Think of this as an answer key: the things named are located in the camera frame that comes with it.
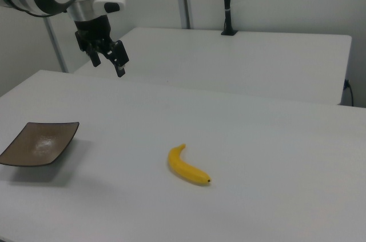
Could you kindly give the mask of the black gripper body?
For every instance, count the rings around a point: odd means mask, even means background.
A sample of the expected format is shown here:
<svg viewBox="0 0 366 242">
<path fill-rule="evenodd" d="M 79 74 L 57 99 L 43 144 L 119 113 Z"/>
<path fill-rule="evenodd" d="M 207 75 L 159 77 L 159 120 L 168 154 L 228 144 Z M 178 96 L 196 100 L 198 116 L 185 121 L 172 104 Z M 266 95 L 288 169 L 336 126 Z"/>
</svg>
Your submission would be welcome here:
<svg viewBox="0 0 366 242">
<path fill-rule="evenodd" d="M 107 16 L 100 16 L 89 21 L 75 21 L 75 36 L 81 51 L 91 46 L 97 52 L 111 51 L 114 42 L 110 37 L 111 26 Z"/>
</svg>

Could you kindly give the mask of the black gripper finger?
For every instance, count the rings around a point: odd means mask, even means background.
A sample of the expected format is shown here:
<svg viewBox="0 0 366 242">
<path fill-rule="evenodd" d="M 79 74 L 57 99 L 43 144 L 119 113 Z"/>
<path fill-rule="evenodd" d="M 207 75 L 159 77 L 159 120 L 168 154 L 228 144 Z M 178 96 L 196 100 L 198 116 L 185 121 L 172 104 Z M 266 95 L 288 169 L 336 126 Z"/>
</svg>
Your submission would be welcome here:
<svg viewBox="0 0 366 242">
<path fill-rule="evenodd" d="M 94 67 L 97 67 L 101 64 L 101 60 L 100 57 L 98 55 L 98 47 L 95 47 L 94 45 L 92 45 L 91 43 L 89 43 L 87 45 L 86 48 L 86 54 L 89 56 L 92 64 Z"/>
<path fill-rule="evenodd" d="M 122 77 L 125 74 L 125 65 L 129 62 L 129 57 L 121 40 L 109 45 L 106 58 L 114 65 L 117 76 Z"/>
</svg>

